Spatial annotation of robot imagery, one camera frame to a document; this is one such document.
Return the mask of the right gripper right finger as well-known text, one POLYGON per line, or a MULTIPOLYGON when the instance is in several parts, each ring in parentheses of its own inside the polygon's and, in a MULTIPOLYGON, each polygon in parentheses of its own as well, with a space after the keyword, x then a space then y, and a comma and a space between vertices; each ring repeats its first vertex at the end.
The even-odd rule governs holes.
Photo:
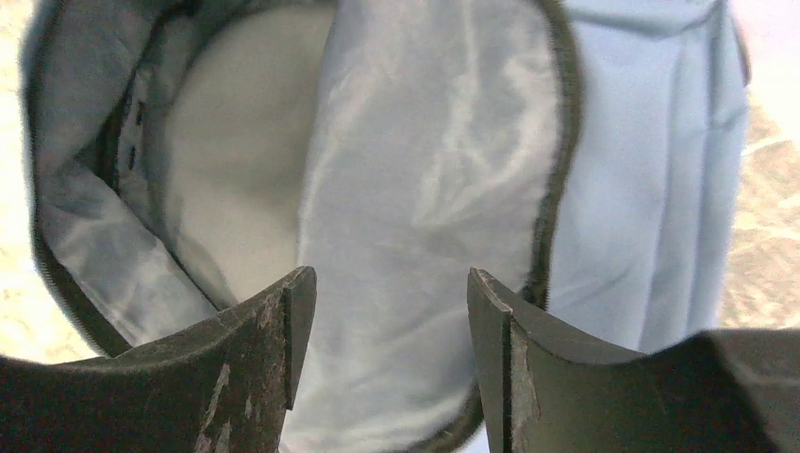
POLYGON ((652 355, 468 276, 492 452, 795 452, 799 333, 723 329, 652 355))

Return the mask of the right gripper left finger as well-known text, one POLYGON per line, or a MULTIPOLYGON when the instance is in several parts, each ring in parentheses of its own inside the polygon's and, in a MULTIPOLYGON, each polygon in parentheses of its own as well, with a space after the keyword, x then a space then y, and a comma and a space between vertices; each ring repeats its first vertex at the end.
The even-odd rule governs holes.
POLYGON ((1 360, 5 452, 274 452, 316 303, 303 266, 241 304, 115 358, 1 360))

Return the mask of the blue-grey backpack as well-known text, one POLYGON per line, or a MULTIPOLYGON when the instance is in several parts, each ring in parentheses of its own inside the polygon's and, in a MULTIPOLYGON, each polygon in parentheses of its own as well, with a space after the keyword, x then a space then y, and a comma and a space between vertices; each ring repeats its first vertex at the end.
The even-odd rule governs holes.
POLYGON ((95 350, 317 271, 284 452, 461 450, 471 267, 640 352, 715 325, 726 1, 45 1, 23 69, 37 258, 95 350))

